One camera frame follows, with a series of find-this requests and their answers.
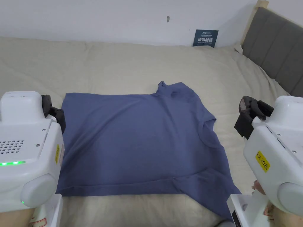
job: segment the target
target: yellow label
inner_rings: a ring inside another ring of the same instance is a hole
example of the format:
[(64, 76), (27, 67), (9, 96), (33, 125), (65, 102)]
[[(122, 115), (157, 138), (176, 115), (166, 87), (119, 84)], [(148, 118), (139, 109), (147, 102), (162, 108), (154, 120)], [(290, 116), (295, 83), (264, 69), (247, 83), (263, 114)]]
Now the yellow label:
[(60, 147), (59, 147), (59, 144), (57, 144), (56, 156), (55, 156), (55, 162), (56, 162), (56, 164), (58, 164), (59, 153), (60, 153)]
[(258, 151), (258, 153), (256, 155), (256, 160), (258, 161), (259, 165), (262, 167), (264, 172), (267, 172), (269, 170), (270, 164), (266, 160), (266, 158), (264, 157), (264, 155), (262, 154), (261, 151)]

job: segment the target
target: green led light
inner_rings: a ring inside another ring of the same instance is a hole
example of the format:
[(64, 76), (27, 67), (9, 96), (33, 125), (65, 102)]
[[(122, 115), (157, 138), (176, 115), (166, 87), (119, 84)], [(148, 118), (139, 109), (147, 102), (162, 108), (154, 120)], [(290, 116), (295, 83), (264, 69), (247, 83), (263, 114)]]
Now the green led light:
[(25, 161), (20, 161), (20, 162), (2, 162), (0, 163), (0, 166), (11, 166), (11, 165), (19, 165), (23, 164)]

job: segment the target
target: gray upholstered headboard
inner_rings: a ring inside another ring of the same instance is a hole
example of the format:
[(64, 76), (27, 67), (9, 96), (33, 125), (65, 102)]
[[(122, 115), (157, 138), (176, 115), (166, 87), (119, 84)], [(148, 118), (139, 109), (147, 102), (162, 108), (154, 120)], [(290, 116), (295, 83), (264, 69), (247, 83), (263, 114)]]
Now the gray upholstered headboard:
[(303, 28), (259, 7), (242, 45), (243, 54), (259, 65), (289, 94), (303, 97)]

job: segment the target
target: blue t-shirt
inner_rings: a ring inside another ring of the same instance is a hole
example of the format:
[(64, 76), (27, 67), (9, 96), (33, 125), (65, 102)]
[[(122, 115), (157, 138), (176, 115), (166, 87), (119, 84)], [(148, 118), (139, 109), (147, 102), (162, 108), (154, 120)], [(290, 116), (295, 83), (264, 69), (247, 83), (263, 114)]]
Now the blue t-shirt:
[(215, 117), (183, 83), (149, 95), (69, 93), (62, 104), (63, 196), (184, 193), (223, 218), (239, 194)]

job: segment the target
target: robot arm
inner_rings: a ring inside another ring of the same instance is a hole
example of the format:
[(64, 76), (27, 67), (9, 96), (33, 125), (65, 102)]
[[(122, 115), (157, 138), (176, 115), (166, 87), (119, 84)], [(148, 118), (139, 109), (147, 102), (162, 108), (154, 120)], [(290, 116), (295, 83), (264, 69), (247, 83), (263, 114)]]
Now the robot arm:
[(243, 97), (239, 111), (235, 128), (246, 140), (244, 157), (266, 196), (231, 195), (233, 217), (240, 226), (267, 226), (263, 212), (268, 200), (282, 211), (303, 216), (303, 98), (281, 96), (273, 109)]
[(39, 207), (53, 215), (65, 118), (49, 95), (7, 92), (0, 101), (0, 212)]

